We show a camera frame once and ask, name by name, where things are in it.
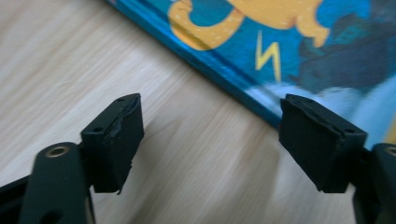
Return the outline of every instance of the yellow cartoon character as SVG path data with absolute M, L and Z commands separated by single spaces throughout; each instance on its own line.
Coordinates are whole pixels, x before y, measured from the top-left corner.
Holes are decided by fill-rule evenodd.
M 287 30 L 296 26 L 301 35 L 312 37 L 314 46 L 325 43 L 330 30 L 316 19 L 322 0 L 228 0 L 233 5 L 230 14 L 218 24 L 197 26 L 190 19 L 191 0 L 178 0 L 170 6 L 171 30 L 193 49 L 215 49 L 227 41 L 245 17 L 268 27 Z

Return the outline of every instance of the wooden table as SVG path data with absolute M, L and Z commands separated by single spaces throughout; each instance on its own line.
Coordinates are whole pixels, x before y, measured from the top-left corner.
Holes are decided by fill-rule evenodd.
M 100 0 L 0 0 L 0 185 L 140 92 L 146 135 L 98 223 L 354 223 L 316 191 L 277 132 Z

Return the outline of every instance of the blue book cover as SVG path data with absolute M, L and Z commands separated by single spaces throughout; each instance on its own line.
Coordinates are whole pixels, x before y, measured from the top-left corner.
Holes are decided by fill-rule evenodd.
M 396 142 L 396 0 L 109 0 L 277 126 L 298 94 Z

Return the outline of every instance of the clamp jaw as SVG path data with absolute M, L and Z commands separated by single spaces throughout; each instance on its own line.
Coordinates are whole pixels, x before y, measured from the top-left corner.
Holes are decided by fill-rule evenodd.
M 364 148 L 367 133 L 317 102 L 281 100 L 279 142 L 319 191 L 345 193 L 352 183 L 359 224 L 396 223 L 396 146 Z
M 144 135 L 140 95 L 123 96 L 82 132 L 82 142 L 41 150 L 33 172 L 0 188 L 2 223 L 95 223 L 95 192 L 121 191 Z

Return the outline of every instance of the colorful book cover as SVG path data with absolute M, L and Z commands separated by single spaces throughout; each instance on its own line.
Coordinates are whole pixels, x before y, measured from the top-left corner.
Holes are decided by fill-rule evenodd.
M 396 142 L 396 0 L 110 0 L 276 125 L 286 93 Z

